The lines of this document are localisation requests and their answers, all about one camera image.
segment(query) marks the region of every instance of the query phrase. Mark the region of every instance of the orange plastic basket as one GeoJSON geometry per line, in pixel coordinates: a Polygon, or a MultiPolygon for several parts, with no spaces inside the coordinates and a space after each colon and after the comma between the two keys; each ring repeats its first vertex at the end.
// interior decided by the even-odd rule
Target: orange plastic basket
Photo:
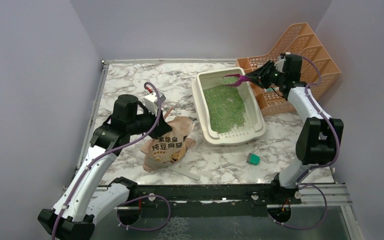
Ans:
{"type": "MultiPolygon", "coordinates": [[[[249,73],[261,67],[269,60],[276,62],[279,55],[284,52],[291,52],[308,57],[320,70],[321,84],[310,87],[316,100],[326,92],[341,73],[306,22],[289,26],[271,51],[266,55],[238,58],[236,60],[236,66],[243,68],[245,73],[249,73]]],[[[301,81],[310,84],[317,81],[317,79],[318,76],[313,66],[305,60],[302,61],[301,81]]],[[[263,116],[287,113],[294,110],[294,107],[284,98],[277,95],[276,92],[265,91],[254,84],[251,84],[251,87],[263,116]]]]}

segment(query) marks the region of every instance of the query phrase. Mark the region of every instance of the brown bag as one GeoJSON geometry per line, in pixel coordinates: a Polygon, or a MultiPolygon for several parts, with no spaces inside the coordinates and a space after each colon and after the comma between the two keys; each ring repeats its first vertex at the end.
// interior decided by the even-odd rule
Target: brown bag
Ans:
{"type": "Polygon", "coordinates": [[[176,163],[196,143],[192,138],[187,138],[195,126],[193,119],[177,116],[167,124],[170,125],[172,131],[159,139],[150,139],[140,147],[140,151],[145,154],[143,169],[147,172],[166,168],[176,163]]]}

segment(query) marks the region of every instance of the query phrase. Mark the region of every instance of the litter box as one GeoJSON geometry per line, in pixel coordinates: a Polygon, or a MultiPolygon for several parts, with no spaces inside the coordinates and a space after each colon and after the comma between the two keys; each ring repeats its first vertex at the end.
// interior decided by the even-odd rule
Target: litter box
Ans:
{"type": "Polygon", "coordinates": [[[203,136],[211,145],[239,145],[252,139],[261,137],[266,131],[266,123],[261,114],[260,107],[254,97],[249,82],[243,82],[237,87],[240,97],[245,104],[247,123],[240,129],[218,133],[211,128],[211,119],[204,96],[204,90],[220,86],[222,77],[230,74],[245,75],[241,67],[226,68],[223,70],[201,72],[192,81],[192,96],[195,103],[196,114],[201,124],[203,136]]]}

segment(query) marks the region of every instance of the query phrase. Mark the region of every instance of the white marble surface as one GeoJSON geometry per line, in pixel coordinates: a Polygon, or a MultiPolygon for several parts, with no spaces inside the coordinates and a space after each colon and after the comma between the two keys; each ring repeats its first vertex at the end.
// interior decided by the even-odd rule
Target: white marble surface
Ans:
{"type": "MultiPolygon", "coordinates": [[[[95,128],[111,114],[118,95],[133,94],[141,99],[146,93],[143,85],[152,82],[167,100],[166,110],[174,107],[174,116],[196,118],[191,81],[198,73],[234,67],[233,63],[159,63],[111,64],[109,66],[95,128]]],[[[190,135],[196,146],[176,163],[198,174],[200,180],[180,175],[169,169],[146,172],[144,154],[139,151],[145,142],[125,148],[102,178],[108,184],[114,178],[126,177],[139,184],[253,184],[269,183],[277,172],[286,168],[295,156],[295,142],[302,129],[296,114],[284,113],[264,117],[267,130],[260,139],[238,146],[211,146],[203,138],[199,123],[190,135]],[[260,156],[259,165],[250,165],[248,153],[260,156]]],[[[333,183],[329,169],[316,169],[304,182],[333,183]]]]}

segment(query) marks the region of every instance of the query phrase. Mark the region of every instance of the green granules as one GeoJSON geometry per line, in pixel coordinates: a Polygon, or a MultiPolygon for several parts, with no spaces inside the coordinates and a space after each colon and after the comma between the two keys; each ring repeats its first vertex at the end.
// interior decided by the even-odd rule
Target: green granules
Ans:
{"type": "Polygon", "coordinates": [[[245,124],[245,104],[236,87],[216,86],[205,89],[211,129],[219,134],[245,124]]]}
{"type": "Polygon", "coordinates": [[[221,78],[220,83],[223,85],[226,84],[235,84],[239,80],[239,77],[237,76],[225,76],[221,78]]]}

